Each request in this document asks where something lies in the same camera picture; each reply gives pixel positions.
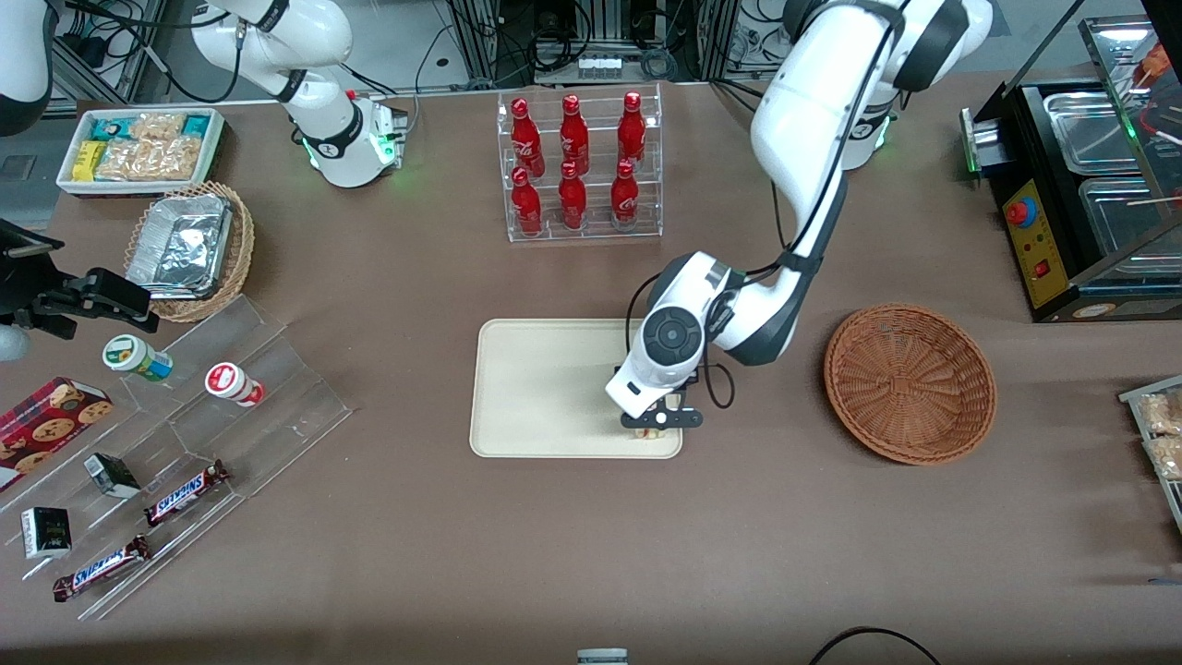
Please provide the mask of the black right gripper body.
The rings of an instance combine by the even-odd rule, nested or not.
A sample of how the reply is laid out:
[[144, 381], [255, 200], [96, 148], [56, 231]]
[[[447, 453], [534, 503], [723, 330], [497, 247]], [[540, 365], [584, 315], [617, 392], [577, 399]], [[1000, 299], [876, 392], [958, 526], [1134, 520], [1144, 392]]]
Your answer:
[[4, 324], [24, 330], [43, 330], [58, 338], [72, 338], [73, 317], [89, 317], [73, 276], [56, 269], [52, 252], [64, 243], [56, 237], [27, 232], [7, 220], [1, 222], [1, 315]]

